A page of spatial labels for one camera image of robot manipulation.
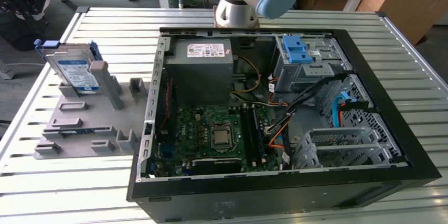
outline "blue hard drive label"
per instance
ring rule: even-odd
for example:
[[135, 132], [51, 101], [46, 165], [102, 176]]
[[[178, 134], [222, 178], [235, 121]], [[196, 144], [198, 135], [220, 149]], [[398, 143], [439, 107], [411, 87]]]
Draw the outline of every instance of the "blue hard drive label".
[[99, 88], [95, 76], [90, 72], [90, 64], [86, 60], [58, 61], [66, 78], [72, 86], [82, 91], [95, 91]]

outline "aluminum table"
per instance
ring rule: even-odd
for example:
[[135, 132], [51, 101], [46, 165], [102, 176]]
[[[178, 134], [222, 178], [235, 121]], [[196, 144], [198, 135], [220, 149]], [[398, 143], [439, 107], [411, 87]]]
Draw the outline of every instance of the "aluminum table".
[[[448, 88], [392, 23], [375, 13], [307, 11], [260, 23], [348, 30], [443, 178], [364, 208], [207, 223], [448, 223]], [[62, 42], [94, 39], [119, 81], [150, 80], [159, 28], [212, 25], [212, 10], [91, 8], [75, 14]], [[58, 84], [47, 64], [0, 141], [0, 223], [151, 223], [139, 206], [126, 201], [131, 156], [32, 157], [60, 96]]]

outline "connector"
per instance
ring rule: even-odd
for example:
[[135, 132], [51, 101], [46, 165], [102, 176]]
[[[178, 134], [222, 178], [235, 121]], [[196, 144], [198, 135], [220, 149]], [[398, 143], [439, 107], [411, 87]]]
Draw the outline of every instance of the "connector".
[[183, 2], [183, 0], [179, 0], [179, 9], [184, 9], [184, 2]]

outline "metal table surface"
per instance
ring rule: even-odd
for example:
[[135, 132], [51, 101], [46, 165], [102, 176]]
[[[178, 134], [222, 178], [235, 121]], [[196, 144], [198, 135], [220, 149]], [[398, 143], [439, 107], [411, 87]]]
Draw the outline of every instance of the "metal table surface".
[[[375, 13], [292, 11], [263, 27], [347, 29], [443, 178], [366, 208], [210, 222], [448, 223], [448, 88], [390, 23]], [[211, 27], [211, 10], [91, 8], [75, 14], [63, 42], [91, 39], [119, 80], [151, 79], [160, 27]], [[150, 223], [126, 201], [132, 157], [35, 160], [34, 148], [60, 92], [46, 65], [0, 141], [2, 223]]]

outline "sticker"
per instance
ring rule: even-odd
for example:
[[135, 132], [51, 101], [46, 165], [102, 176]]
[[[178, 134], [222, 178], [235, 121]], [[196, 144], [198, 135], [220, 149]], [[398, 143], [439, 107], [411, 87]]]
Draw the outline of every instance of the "sticker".
[[224, 44], [190, 44], [187, 57], [224, 57]]
[[291, 157], [288, 156], [288, 154], [286, 152], [283, 152], [283, 154], [282, 154], [282, 159], [283, 159], [284, 162], [287, 162], [287, 164], [290, 164]]
[[320, 56], [320, 52], [316, 50], [316, 51], [308, 51], [308, 54], [310, 55], [319, 55]]
[[86, 60], [60, 60], [58, 64], [66, 78], [76, 89], [83, 91], [98, 90], [99, 85], [95, 76], [90, 72], [90, 65]]
[[275, 84], [270, 83], [270, 92], [274, 93], [275, 92]]
[[62, 133], [62, 134], [78, 134], [76, 131], [60, 131], [59, 133]]

